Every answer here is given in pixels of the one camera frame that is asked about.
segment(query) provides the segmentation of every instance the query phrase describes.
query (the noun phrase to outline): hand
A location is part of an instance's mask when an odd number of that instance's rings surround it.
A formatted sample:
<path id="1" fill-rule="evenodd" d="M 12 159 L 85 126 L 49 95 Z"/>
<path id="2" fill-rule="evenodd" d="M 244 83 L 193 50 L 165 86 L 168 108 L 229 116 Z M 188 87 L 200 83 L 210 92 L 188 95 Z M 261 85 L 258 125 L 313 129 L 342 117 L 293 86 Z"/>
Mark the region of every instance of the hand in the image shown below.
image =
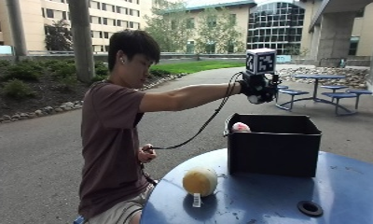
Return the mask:
<path id="1" fill-rule="evenodd" d="M 157 157 L 157 154 L 153 149 L 150 149 L 152 145 L 145 144 L 142 147 L 140 147 L 138 150 L 138 161 L 142 163 L 149 162 L 152 159 Z"/>

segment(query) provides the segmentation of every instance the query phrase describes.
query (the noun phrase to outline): black cable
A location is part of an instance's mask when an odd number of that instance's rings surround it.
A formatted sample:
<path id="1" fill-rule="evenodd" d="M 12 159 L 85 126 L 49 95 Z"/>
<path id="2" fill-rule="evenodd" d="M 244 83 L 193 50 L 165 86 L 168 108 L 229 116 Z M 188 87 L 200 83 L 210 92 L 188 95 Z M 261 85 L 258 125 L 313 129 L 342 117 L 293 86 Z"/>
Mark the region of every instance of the black cable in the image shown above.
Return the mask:
<path id="1" fill-rule="evenodd" d="M 202 124 L 202 126 L 198 129 L 196 135 L 192 138 L 189 138 L 185 142 L 182 142 L 182 143 L 180 143 L 180 144 L 177 144 L 177 145 L 174 145 L 172 147 L 149 147 L 148 149 L 174 149 L 174 148 L 181 147 L 185 144 L 188 144 L 198 136 L 198 134 L 202 132 L 202 130 L 205 129 L 205 127 L 209 125 L 210 121 L 213 120 L 214 116 L 220 112 L 220 110 L 221 110 L 224 104 L 226 103 L 229 97 L 232 96 L 232 92 L 233 92 L 233 88 L 234 88 L 234 83 L 236 83 L 236 82 L 233 82 L 233 79 L 236 80 L 240 77 L 241 74 L 242 74 L 241 72 L 233 74 L 233 77 L 232 77 L 232 79 L 229 80 L 229 83 L 228 83 L 228 89 L 226 89 L 225 97 L 222 98 L 220 107 L 214 110 L 214 113 L 212 114 L 212 116 L 209 117 L 206 122 Z"/>

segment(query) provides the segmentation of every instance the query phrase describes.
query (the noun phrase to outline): pavement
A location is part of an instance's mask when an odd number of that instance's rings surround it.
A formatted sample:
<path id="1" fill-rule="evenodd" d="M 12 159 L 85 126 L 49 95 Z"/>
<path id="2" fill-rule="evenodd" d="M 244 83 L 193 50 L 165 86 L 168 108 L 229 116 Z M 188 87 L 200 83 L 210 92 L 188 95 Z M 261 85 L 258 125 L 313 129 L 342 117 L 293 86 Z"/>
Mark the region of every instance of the pavement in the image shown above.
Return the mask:
<path id="1" fill-rule="evenodd" d="M 299 65 L 278 65 L 277 68 Z M 190 74 L 148 91 L 166 91 L 186 85 L 228 83 L 244 68 L 226 68 Z M 285 82 L 291 89 L 313 91 L 313 84 Z M 289 99 L 281 95 L 279 102 Z M 169 147 L 198 131 L 221 101 L 178 112 L 146 113 L 138 124 L 140 144 Z M 342 104 L 353 108 L 354 100 Z M 205 130 L 185 146 L 157 150 L 146 165 L 153 178 L 161 178 L 184 161 L 226 147 L 225 119 L 233 114 L 309 115 L 322 131 L 321 150 L 373 163 L 373 96 L 362 95 L 359 113 L 337 117 L 334 106 L 298 102 L 291 112 L 274 102 L 252 105 L 246 96 L 229 98 Z M 0 224 L 71 223 L 77 216 L 81 177 L 81 110 L 0 125 Z"/>

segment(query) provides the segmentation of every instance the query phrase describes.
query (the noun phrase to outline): grass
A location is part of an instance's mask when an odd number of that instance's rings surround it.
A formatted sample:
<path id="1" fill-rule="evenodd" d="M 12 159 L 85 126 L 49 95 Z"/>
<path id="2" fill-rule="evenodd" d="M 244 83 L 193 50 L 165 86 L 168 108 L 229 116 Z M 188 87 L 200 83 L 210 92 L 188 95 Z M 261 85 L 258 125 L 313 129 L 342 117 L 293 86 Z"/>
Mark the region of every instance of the grass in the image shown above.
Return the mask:
<path id="1" fill-rule="evenodd" d="M 200 61 L 192 63 L 169 63 L 153 65 L 152 69 L 161 69 L 169 71 L 172 74 L 180 73 L 196 73 L 200 71 L 217 69 L 217 68 L 229 68 L 229 67 L 242 67 L 245 63 L 238 62 L 224 62 L 224 61 Z"/>

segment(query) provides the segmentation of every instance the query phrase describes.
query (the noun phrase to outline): black box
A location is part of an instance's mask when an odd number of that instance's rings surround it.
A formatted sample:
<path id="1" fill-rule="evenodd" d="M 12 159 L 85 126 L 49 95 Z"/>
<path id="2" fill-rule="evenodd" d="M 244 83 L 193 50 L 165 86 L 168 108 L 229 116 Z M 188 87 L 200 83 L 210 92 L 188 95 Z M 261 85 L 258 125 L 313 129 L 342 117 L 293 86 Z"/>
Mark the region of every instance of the black box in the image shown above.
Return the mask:
<path id="1" fill-rule="evenodd" d="M 250 133 L 233 133 L 233 125 Z M 322 132 L 309 116 L 240 115 L 225 121 L 229 173 L 314 177 Z"/>

